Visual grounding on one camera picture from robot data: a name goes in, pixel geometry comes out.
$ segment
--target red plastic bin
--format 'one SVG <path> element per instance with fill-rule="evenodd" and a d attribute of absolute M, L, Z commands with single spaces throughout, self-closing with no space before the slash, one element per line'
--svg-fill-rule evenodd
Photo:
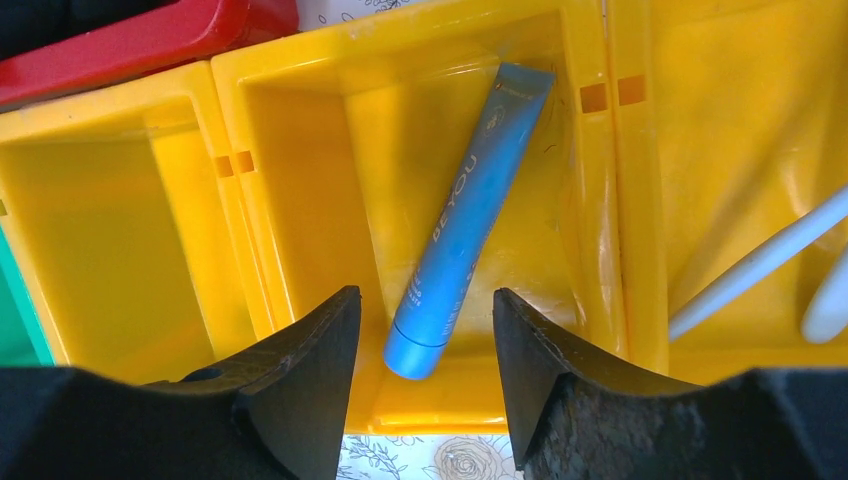
<path fill-rule="evenodd" d="M 297 26 L 295 0 L 171 0 L 0 61 L 0 110 L 290 35 Z"/>

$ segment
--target plastic tray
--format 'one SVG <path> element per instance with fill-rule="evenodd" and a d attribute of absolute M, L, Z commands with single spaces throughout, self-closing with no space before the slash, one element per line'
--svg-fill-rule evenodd
<path fill-rule="evenodd" d="M 255 341 L 229 150 L 206 63 L 0 115 L 0 225 L 57 363 L 174 380 Z"/>
<path fill-rule="evenodd" d="M 650 171 L 650 152 L 622 157 L 630 170 L 621 170 L 620 192 L 642 202 L 621 215 L 630 252 L 622 263 L 653 265 L 650 282 L 625 290 L 674 312 L 848 182 L 848 3 L 660 0 L 652 9 L 643 37 L 653 55 L 659 168 L 639 185 L 628 172 Z M 628 231 L 642 222 L 642 233 Z M 800 334 L 846 228 L 671 344 L 671 375 L 709 383 L 754 366 L 848 365 L 848 332 L 825 345 Z M 654 315 L 667 326 L 666 312 Z"/>
<path fill-rule="evenodd" d="M 383 342 L 501 61 L 557 83 L 440 367 L 407 381 Z M 499 287 L 628 358 L 607 65 L 600 2 L 570 0 L 424 3 L 212 60 L 270 306 L 257 332 L 362 288 L 348 431 L 505 432 Z"/>
<path fill-rule="evenodd" d="M 35 307 L 2 232 L 0 272 L 0 366 L 52 365 L 53 356 Z"/>
<path fill-rule="evenodd" d="M 0 110 L 119 82 L 297 31 L 295 0 L 168 0 L 0 61 Z"/>

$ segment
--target white stick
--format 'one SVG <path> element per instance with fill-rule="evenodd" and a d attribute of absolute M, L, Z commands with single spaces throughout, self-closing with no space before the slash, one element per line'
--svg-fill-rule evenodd
<path fill-rule="evenodd" d="M 801 333 L 810 343 L 827 343 L 848 326 L 848 247 L 836 260 L 807 307 Z"/>
<path fill-rule="evenodd" d="M 848 217 L 848 185 L 745 255 L 672 316 L 668 334 L 680 338 Z"/>

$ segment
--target blue tube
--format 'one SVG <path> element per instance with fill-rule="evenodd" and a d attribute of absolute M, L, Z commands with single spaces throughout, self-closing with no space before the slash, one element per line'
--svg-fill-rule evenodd
<path fill-rule="evenodd" d="M 445 207 L 395 313 L 383 359 L 401 377 L 421 380 L 438 365 L 553 81 L 548 72 L 501 64 Z"/>

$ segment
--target tube cap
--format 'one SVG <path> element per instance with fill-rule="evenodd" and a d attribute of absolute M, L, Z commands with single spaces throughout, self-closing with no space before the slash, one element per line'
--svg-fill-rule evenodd
<path fill-rule="evenodd" d="M 389 340 L 383 350 L 383 361 L 389 370 L 409 380 L 423 380 L 433 373 L 447 344 L 426 347 L 406 338 L 392 325 Z"/>

